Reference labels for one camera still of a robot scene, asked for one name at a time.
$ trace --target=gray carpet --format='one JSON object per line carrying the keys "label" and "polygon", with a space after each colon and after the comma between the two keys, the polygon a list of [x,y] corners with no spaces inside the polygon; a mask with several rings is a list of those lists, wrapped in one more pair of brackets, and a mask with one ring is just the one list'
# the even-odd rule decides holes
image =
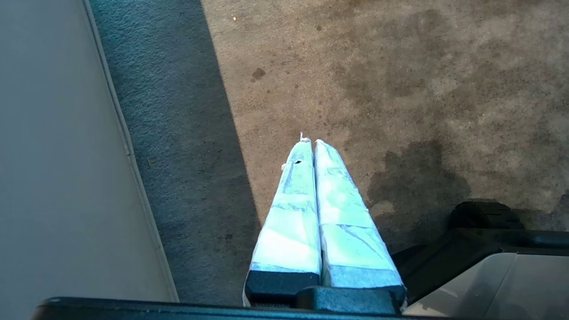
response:
{"label": "gray carpet", "polygon": [[240,303],[301,130],[340,150],[391,251],[468,198],[569,227],[566,2],[92,5],[183,301]]}

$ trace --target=plastic wrap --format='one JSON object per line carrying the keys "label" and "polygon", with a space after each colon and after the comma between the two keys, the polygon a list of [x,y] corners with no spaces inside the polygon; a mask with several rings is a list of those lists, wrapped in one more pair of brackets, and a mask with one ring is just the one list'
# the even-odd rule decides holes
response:
{"label": "plastic wrap", "polygon": [[301,136],[282,170],[250,270],[320,274],[320,236],[310,139]]}
{"label": "plastic wrap", "polygon": [[403,286],[340,154],[316,140],[316,198],[323,250],[322,284],[342,288]]}

